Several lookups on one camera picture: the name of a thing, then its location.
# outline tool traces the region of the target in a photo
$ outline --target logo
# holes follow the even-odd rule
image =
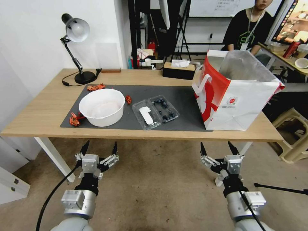
[[[235,105],[237,102],[237,97],[231,97],[228,99],[227,104],[229,105]]]
[[[241,35],[238,37],[237,47],[238,47],[239,49],[241,48],[242,44],[246,42],[246,39],[247,39],[247,37],[249,36],[249,34],[250,34],[250,33],[245,32],[245,33],[241,34]],[[254,39],[255,39],[255,35],[252,34],[252,35],[250,36],[250,38],[249,38],[249,41],[248,41],[248,47],[251,46],[251,44],[253,43]]]

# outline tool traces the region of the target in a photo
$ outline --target lamp arm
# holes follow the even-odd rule
[[[78,68],[79,70],[79,73],[80,74],[83,74],[83,71],[82,71],[82,65],[80,64],[80,62],[73,56],[73,54],[71,53],[71,51],[69,50],[68,46],[67,46],[67,43],[70,42],[69,39],[66,38],[66,36],[64,36],[63,38],[60,39],[63,43],[63,45],[65,46],[67,52],[70,54],[74,64],[76,65],[76,67]]]

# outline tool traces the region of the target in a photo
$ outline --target red and white paper bag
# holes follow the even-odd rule
[[[212,56],[225,56],[219,72]],[[248,51],[210,50],[192,87],[206,129],[245,131],[284,85]]]

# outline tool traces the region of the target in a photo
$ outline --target lanyard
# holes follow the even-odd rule
[[[249,23],[248,23],[248,33],[249,33],[249,30],[250,30],[250,22],[252,21],[252,10],[253,8],[251,8],[251,13],[250,13],[250,19],[249,19]],[[265,11],[262,12],[262,14],[260,15],[258,21],[257,21],[257,24],[254,26],[254,28],[252,29],[252,31],[250,32],[250,34],[248,35],[248,37],[246,38],[246,43],[249,42],[249,39],[251,37],[251,35],[254,33],[254,30],[256,29],[257,25],[259,24],[260,20],[263,18],[265,14]]]

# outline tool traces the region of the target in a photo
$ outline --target lamp shade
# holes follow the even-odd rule
[[[73,18],[67,13],[62,15],[62,21],[65,24],[65,31],[69,40],[73,42],[82,42],[88,37],[90,26],[86,21]]]

